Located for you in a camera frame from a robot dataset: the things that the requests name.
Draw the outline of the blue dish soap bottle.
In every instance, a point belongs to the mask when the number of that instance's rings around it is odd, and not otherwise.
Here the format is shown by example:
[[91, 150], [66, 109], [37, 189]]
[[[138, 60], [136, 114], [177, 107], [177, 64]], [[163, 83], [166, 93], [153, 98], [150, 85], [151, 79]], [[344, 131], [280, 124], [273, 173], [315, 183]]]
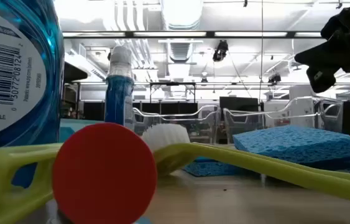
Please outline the blue dish soap bottle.
[[63, 68], [53, 0], [0, 0], [0, 147], [58, 141]]
[[126, 45], [113, 48], [110, 57], [109, 73], [106, 78], [104, 121], [120, 124], [134, 130], [132, 93], [132, 53]]

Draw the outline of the red dish brush pink handle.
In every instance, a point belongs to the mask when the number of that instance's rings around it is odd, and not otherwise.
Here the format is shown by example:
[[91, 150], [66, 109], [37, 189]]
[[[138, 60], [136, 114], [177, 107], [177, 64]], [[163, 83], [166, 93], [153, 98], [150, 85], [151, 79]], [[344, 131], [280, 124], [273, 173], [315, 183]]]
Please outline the red dish brush pink handle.
[[152, 152], [133, 131], [98, 123], [72, 134], [52, 169], [59, 210], [73, 224], [133, 224], [157, 187]]

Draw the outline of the clear plastic bin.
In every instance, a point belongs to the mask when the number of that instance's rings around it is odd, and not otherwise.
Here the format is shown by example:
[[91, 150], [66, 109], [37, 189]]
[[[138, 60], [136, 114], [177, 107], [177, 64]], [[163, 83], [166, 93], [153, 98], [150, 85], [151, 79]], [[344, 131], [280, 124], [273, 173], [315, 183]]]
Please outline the clear plastic bin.
[[202, 106], [194, 113], [157, 114], [133, 108], [134, 132], [139, 136], [156, 124], [179, 124], [187, 129], [191, 142], [215, 144], [221, 110], [216, 105]]
[[278, 126], [301, 126], [340, 133], [343, 102], [320, 96], [301, 96], [286, 101], [266, 101], [263, 111], [223, 109], [228, 143], [235, 134]]

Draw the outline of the black monitor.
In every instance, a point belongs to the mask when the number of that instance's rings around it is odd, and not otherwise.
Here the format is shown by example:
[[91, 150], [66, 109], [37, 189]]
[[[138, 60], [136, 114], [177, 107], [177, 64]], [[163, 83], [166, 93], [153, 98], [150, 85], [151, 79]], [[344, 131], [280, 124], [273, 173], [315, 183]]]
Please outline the black monitor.
[[258, 112], [259, 110], [257, 98], [239, 98], [235, 96], [220, 96], [219, 107], [221, 108], [221, 121], [224, 121], [224, 108], [234, 111]]

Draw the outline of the black overhead beam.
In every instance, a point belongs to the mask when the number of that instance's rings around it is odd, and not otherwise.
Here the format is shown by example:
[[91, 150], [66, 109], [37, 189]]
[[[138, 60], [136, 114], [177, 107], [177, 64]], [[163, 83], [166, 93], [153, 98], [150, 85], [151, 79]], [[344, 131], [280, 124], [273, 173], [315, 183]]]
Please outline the black overhead beam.
[[71, 31], [66, 39], [321, 39], [313, 31]]

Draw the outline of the green translucent plastic bin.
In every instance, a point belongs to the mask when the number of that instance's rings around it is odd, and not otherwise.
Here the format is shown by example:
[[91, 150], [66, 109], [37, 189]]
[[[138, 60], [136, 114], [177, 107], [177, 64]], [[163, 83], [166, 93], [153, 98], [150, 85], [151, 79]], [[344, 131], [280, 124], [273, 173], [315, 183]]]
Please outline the green translucent plastic bin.
[[60, 133], [58, 142], [65, 142], [73, 133], [86, 126], [102, 122], [103, 121], [62, 118], [60, 120]]

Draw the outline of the silver ventilation duct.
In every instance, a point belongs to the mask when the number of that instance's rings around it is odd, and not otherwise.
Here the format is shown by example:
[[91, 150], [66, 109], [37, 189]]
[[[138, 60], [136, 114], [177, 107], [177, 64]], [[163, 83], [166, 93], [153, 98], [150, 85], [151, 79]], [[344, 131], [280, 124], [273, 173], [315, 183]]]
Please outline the silver ventilation duct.
[[165, 30], [197, 30], [203, 11], [203, 0], [160, 0]]

